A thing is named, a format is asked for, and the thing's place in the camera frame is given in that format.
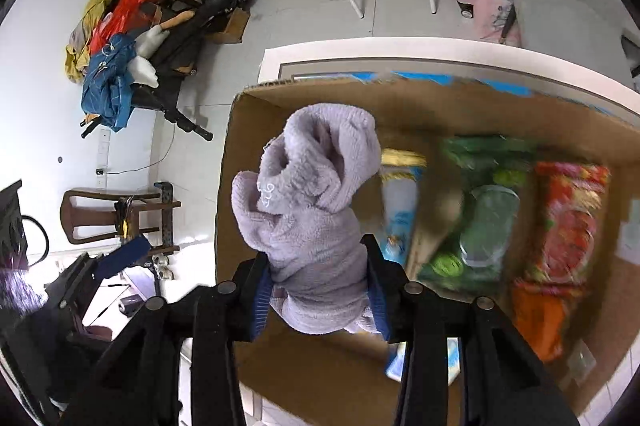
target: snack package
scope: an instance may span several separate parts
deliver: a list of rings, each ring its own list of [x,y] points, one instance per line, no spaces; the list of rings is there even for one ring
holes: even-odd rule
[[[609,183],[609,169],[538,162],[536,174],[546,184],[543,232],[525,278],[547,285],[582,285],[593,253],[597,216]]]
[[[462,215],[418,280],[473,294],[496,292],[531,169],[532,146],[502,136],[452,138],[444,152],[463,177]]]
[[[427,165],[423,155],[393,149],[382,151],[380,178],[385,207],[385,232],[379,239],[382,256],[404,266],[411,249],[418,182]]]
[[[552,361],[562,355],[566,319],[583,295],[581,289],[570,285],[514,282],[511,290],[513,324],[540,361]]]

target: red package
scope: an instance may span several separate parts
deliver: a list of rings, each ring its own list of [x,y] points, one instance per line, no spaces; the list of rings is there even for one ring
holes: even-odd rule
[[[89,43],[89,54],[93,56],[116,34],[125,34],[133,28],[148,24],[151,18],[140,12],[140,5],[157,0],[120,0],[113,15],[104,24],[98,24]]]
[[[546,181],[544,230],[526,278],[542,284],[584,284],[609,169],[539,162],[536,173]]]

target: cardboard box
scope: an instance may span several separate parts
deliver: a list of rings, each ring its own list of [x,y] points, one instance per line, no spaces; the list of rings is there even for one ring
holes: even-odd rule
[[[207,34],[207,40],[217,44],[242,43],[242,35],[250,16],[249,12],[235,9],[229,16],[225,29]]]
[[[640,313],[629,312],[640,300],[640,266],[614,255],[630,199],[640,198],[640,129],[576,102],[536,92],[517,95],[479,82],[455,81],[445,86],[397,77],[365,84],[338,78],[247,89],[234,102],[226,136],[216,219],[218,282],[230,279],[240,261],[255,257],[239,234],[230,208],[233,177],[238,171],[257,171],[263,146],[282,131],[287,117],[317,102],[367,109],[376,118],[383,145],[406,146],[409,139],[424,143],[428,151],[436,150],[443,136],[503,134],[530,139],[551,153],[612,168],[606,217],[593,255],[590,296],[574,314],[566,336],[567,353],[582,339],[597,360],[581,386],[571,382],[566,387],[570,405],[577,414],[582,412],[640,329]],[[437,162],[434,168],[440,167]],[[436,183],[428,184],[428,177],[425,181],[427,197],[430,187],[432,193],[443,190]],[[353,200],[363,231],[382,207],[376,182],[365,184]],[[423,218],[428,222],[420,239],[425,240],[425,249],[437,246],[455,215],[452,194],[446,189],[433,198],[439,202],[431,204],[431,213]],[[530,231],[527,217],[521,220],[524,229],[515,247],[524,253]],[[310,424],[388,426],[393,424],[399,384],[385,377],[387,352],[382,340],[367,334],[299,334],[272,312],[255,343],[236,345],[236,361],[245,385]],[[566,377],[564,360],[550,368],[558,380]],[[456,380],[449,390],[451,425],[458,423],[459,384]]]

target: electrical cord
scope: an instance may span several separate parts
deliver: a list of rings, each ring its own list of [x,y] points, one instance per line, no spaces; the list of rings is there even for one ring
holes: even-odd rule
[[[44,253],[42,253],[42,256],[40,256],[40,258],[37,261],[33,262],[29,266],[29,267],[33,267],[34,265],[43,261],[49,255],[49,235],[47,234],[47,231],[44,230],[44,227],[42,226],[42,224],[39,221],[37,221],[35,218],[33,218],[33,216],[22,215],[22,219],[30,221],[31,223],[34,223],[36,227],[40,229],[40,231],[42,232],[42,236],[44,237]]]
[[[95,316],[95,319],[94,319],[90,324],[88,324],[87,326],[88,326],[88,327],[90,327],[90,326],[91,326],[91,325],[93,325],[97,320],[99,320],[99,319],[102,317],[102,315],[103,315],[107,310],[109,310],[109,307],[111,307],[111,306],[112,306],[116,301],[118,301],[118,300],[120,299],[120,297],[121,297],[121,296],[122,296],[122,295],[123,295],[123,294],[124,294],[128,289],[129,289],[129,287],[131,287],[131,285],[127,284],[127,286],[125,287],[124,291],[122,291],[120,294],[118,294],[118,295],[116,296],[116,298],[115,298],[111,303],[109,303],[109,304],[108,304],[108,305],[107,305],[107,306],[102,310],[102,312],[101,312],[100,314],[98,314],[97,316]]]
[[[154,162],[153,164],[149,164],[148,166],[142,166],[141,168],[138,168],[137,170],[124,170],[124,171],[116,171],[115,173],[110,173],[110,172],[105,172],[102,173],[103,175],[121,175],[123,173],[134,173],[135,171],[142,171],[142,170],[146,170],[148,168],[152,168],[153,166],[155,166],[156,164],[159,164],[160,162],[162,162],[166,156],[169,154],[169,151],[171,151],[171,146],[174,145],[174,139],[175,139],[175,124],[174,124],[174,134],[171,137],[171,142],[169,142],[169,147],[166,150],[166,153],[164,154],[164,157],[162,157],[160,160]]]

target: purple fuzzy towel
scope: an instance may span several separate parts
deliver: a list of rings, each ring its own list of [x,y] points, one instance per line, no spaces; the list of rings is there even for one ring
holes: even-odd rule
[[[363,109],[315,104],[265,147],[260,173],[238,173],[231,204],[245,242],[269,256],[271,306],[294,329],[374,332],[367,250],[349,207],[380,167],[375,121]]]

